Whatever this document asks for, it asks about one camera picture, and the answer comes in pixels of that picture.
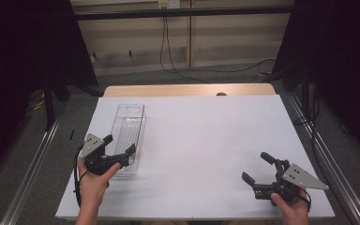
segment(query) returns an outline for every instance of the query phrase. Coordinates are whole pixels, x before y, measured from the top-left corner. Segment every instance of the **wall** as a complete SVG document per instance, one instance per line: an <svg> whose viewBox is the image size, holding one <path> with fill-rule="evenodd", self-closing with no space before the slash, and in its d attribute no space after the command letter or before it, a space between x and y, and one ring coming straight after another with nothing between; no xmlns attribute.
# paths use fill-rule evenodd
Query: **wall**
<svg viewBox="0 0 360 225"><path fill-rule="evenodd" d="M75 12L157 9L151 0L72 0ZM291 0L181 0L181 8L290 6ZM167 18L176 68L257 63L276 58L289 14ZM81 21L98 76L171 68L162 18Z"/></svg>

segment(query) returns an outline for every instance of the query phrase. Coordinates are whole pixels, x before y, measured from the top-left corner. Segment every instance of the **white tabletop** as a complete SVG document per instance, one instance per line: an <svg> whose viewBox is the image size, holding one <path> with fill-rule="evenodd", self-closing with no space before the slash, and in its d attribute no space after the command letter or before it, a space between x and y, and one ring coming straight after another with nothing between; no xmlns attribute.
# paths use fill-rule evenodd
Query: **white tabletop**
<svg viewBox="0 0 360 225"><path fill-rule="evenodd" d="M98 211L101 219L270 219L280 211L256 200L242 178L271 184L267 152L316 176L279 96L104 97L87 133L111 132L120 104L141 103L147 116L140 165L133 177L114 177ZM75 219L72 175L56 216ZM334 217L324 191L308 189L310 218Z"/></svg>

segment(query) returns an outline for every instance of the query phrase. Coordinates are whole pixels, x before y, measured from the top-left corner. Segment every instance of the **human hand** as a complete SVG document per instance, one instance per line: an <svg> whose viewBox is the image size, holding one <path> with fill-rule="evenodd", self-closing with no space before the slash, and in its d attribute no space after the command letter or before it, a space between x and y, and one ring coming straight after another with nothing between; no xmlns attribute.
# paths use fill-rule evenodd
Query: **human hand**
<svg viewBox="0 0 360 225"><path fill-rule="evenodd" d="M83 160L78 158L79 176L81 179L81 209L77 218L77 225L96 224L98 217L98 208L100 207L107 183L121 168L120 163L115 163L102 175L95 175L88 172Z"/></svg>
<svg viewBox="0 0 360 225"><path fill-rule="evenodd" d="M306 192L300 189L299 195L306 198ZM308 204L300 198L294 202L285 202L278 194L272 193L271 199L282 211L284 225L308 225Z"/></svg>

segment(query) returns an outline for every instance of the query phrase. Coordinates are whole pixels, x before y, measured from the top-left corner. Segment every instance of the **metal bar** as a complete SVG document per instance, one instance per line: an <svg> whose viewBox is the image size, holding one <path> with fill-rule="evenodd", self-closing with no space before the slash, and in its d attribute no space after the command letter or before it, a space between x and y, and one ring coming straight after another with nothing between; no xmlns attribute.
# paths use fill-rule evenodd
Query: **metal bar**
<svg viewBox="0 0 360 225"><path fill-rule="evenodd" d="M159 17L188 17L188 16L219 16L243 14L278 14L291 12L306 12L317 7L225 7L225 8L175 8L175 9L150 9L133 11L109 12L76 12L73 15L50 15L51 18L71 18L77 21L131 19L131 18L159 18Z"/></svg>
<svg viewBox="0 0 360 225"><path fill-rule="evenodd" d="M294 109L296 110L297 114L305 120L306 117L303 114L303 111L301 110L301 103L300 100L295 96L295 94L290 95L290 99L292 102L292 105L294 106ZM310 123L305 123L305 129L308 132L308 135L311 137L313 127ZM340 190L344 200L349 205L350 210L352 211L355 219L358 221L358 224L360 224L360 198L356 194L356 192L353 190L353 187L339 168L338 164L336 163L335 159L333 158L332 154L329 151L329 148L326 146L326 144L323 141L323 138L321 137L320 133L315 130L314 131L315 136L315 142L317 146L317 152L320 154L320 157L322 158L323 163L325 164L328 171L331 173L333 179L335 180L335 183Z"/></svg>
<svg viewBox="0 0 360 225"><path fill-rule="evenodd" d="M4 217L1 220L0 225L14 225L19 218L21 211L23 210L25 201L28 197L28 194L31 191L31 187L34 184L34 181L38 175L38 170L40 165L42 164L43 159L45 158L46 152L49 149L49 146L54 137L55 131L58 128L60 118L64 114L64 110L66 108L66 104L60 109L60 112L57 114L54 123L51 126L50 130L45 132L43 139L37 149L37 152L34 156L34 159L31 162L28 171L26 172L22 183L20 184L13 200L11 201Z"/></svg>

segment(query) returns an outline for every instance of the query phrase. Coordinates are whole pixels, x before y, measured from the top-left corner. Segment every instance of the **transparent box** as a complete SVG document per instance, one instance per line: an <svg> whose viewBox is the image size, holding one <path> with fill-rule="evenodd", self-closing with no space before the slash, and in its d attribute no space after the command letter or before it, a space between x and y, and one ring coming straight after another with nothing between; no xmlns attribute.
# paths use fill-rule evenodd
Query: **transparent box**
<svg viewBox="0 0 360 225"><path fill-rule="evenodd" d="M129 165L118 171L118 175L135 175L139 169L139 159L145 129L145 111L143 104L119 105L112 126L112 142L107 146L110 155L125 153L132 144L136 145L136 153L129 159Z"/></svg>

